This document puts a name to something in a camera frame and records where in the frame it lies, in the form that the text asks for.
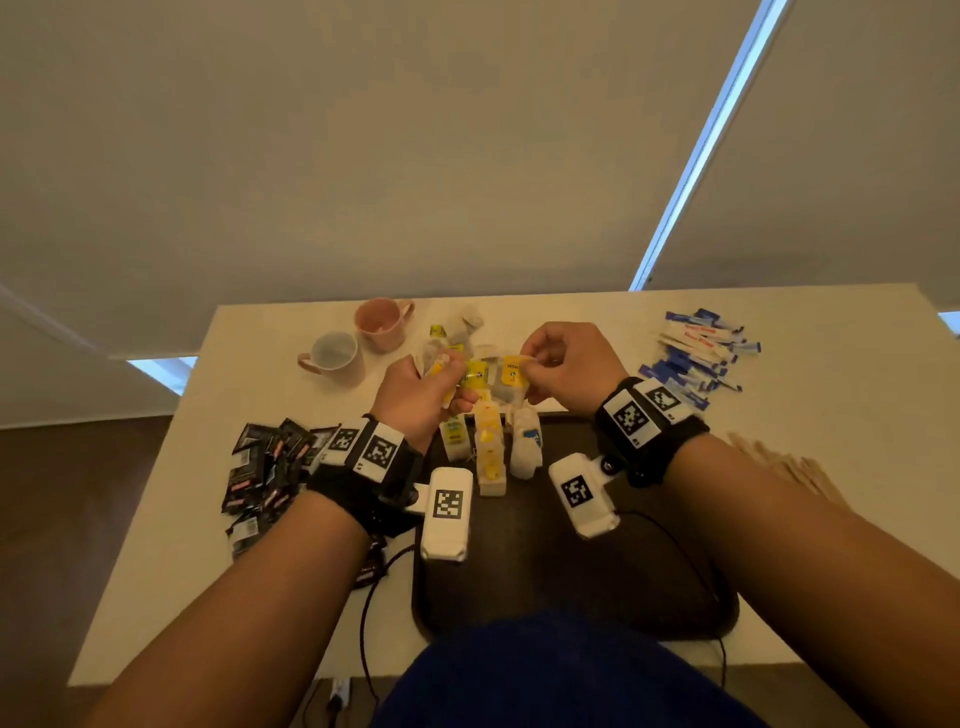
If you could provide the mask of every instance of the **white mug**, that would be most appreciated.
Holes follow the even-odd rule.
[[[313,343],[310,353],[297,357],[297,363],[307,372],[329,376],[342,387],[355,387],[367,373],[356,336],[346,331],[325,333]]]

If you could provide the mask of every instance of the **mug handle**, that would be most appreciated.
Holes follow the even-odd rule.
[[[417,304],[410,299],[401,299],[397,301],[396,304],[400,307],[400,311],[402,311],[403,320],[410,321],[410,317],[414,315],[414,307]]]
[[[323,369],[320,369],[316,364],[310,361],[310,354],[308,353],[297,354],[297,363],[302,369],[305,369],[311,374],[321,375],[324,373]]]

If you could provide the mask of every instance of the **person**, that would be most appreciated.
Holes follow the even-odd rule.
[[[522,353],[529,400],[593,415],[628,376],[593,324],[549,323]],[[389,367],[371,414],[425,452],[466,365]],[[661,486],[737,590],[869,722],[960,725],[960,582],[705,432]],[[362,518],[312,490],[122,672],[87,726],[286,725],[367,553]],[[659,645],[561,615],[498,622],[428,647],[374,716],[393,725],[758,725]]]

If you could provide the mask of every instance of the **forearm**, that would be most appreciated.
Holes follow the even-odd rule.
[[[665,482],[737,590],[847,698],[897,724],[960,716],[960,582],[710,435]]]
[[[287,725],[369,538],[307,491],[110,687],[88,726]]]

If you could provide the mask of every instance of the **hand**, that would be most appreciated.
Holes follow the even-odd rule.
[[[530,380],[530,403],[553,397],[580,415],[596,412],[629,376],[595,324],[544,324],[530,334],[520,353],[534,357],[520,365]]]
[[[446,352],[450,363],[440,372],[423,379],[417,374],[412,356],[404,356],[387,367],[376,391],[371,414],[381,423],[403,433],[410,447],[426,454],[440,423],[473,409],[477,393],[457,389],[449,409],[444,395],[457,386],[467,373],[467,362],[460,352]]]

